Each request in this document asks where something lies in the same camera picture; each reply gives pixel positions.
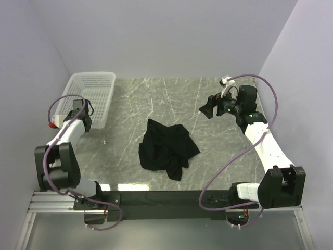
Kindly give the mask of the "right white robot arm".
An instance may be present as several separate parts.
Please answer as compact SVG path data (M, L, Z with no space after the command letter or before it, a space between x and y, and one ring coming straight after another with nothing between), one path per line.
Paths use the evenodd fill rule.
M301 204L306 173L296 167L275 141L264 115L257 111L257 89L242 85L236 98L230 87L208 97L200 107L207 118L225 113L234 115L242 133L251 142L262 162L265 175L260 183L238 182L229 189L227 209L258 204L264 209L294 207Z

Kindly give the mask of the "black t shirt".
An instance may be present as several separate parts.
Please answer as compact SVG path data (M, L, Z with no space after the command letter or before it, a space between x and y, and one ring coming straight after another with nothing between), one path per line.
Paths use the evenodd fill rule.
M165 126L148 119L138 154L143 169L165 170L169 179L181 181L183 169L189 167L188 161L200 150L182 124Z

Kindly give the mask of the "white plastic basket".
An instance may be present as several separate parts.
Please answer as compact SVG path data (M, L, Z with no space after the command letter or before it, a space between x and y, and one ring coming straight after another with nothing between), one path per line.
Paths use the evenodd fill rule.
M63 95L70 94L59 101L55 115L67 115L72 110L76 95L83 96L92 104L92 128L102 129L107 120L110 103L114 93L116 75L113 72L80 72L73 74L65 87Z

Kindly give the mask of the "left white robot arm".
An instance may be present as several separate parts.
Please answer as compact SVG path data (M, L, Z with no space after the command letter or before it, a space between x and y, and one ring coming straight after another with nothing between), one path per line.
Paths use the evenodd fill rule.
M81 179L81 172L74 153L74 145L79 138L91 129L92 120L89 100L75 95L72 110L61 124L51 121L48 110L48 125L59 129L57 135L46 145L34 150L37 182L41 191L54 191L59 195L72 195L85 199L91 209L99 209L104 203L104 196L97 181Z

